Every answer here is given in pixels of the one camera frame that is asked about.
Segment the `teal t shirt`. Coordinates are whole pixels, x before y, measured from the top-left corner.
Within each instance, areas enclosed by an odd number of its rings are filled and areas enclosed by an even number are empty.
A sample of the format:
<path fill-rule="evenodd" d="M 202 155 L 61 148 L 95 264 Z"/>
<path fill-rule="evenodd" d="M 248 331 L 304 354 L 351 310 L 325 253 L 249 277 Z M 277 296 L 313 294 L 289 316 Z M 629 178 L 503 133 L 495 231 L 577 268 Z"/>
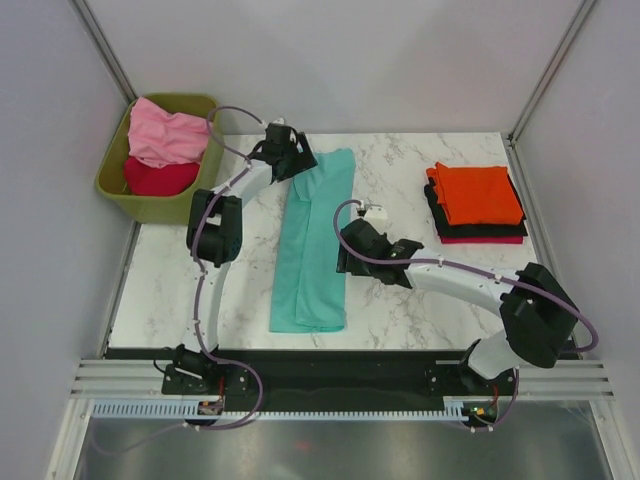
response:
<path fill-rule="evenodd" d="M 315 158 L 317 166 L 295 176 L 288 190 L 271 296 L 272 333 L 333 333 L 346 324 L 333 217 L 352 198 L 355 156 L 339 149 Z"/>

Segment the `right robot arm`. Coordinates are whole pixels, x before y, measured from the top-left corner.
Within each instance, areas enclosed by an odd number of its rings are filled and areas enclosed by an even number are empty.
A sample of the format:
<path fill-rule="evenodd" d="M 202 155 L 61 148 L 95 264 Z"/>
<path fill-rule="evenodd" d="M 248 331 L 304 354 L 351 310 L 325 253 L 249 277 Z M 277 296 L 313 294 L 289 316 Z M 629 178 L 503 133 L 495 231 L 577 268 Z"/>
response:
<path fill-rule="evenodd" d="M 469 393 L 483 392 L 500 375 L 524 365 L 553 368 L 577 323 L 577 307 L 540 264 L 509 270 L 446 260 L 417 241 L 392 243 L 363 219 L 336 234 L 338 272 L 440 293 L 501 320 L 501 330 L 474 341 L 458 364 L 459 384 Z"/>

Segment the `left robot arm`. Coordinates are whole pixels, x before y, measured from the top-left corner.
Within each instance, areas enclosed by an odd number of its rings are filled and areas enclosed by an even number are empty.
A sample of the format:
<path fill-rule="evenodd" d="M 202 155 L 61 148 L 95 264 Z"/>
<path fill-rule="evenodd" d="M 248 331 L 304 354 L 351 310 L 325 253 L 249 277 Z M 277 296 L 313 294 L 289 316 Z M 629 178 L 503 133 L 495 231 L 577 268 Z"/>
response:
<path fill-rule="evenodd" d="M 197 190 L 191 203 L 186 244 L 200 270 L 193 319 L 164 370 L 165 395 L 211 395 L 224 379 L 227 360 L 213 360 L 224 283 L 243 243 L 243 208 L 270 185 L 317 166 L 306 135 L 270 123 L 243 168 L 213 190 Z"/>

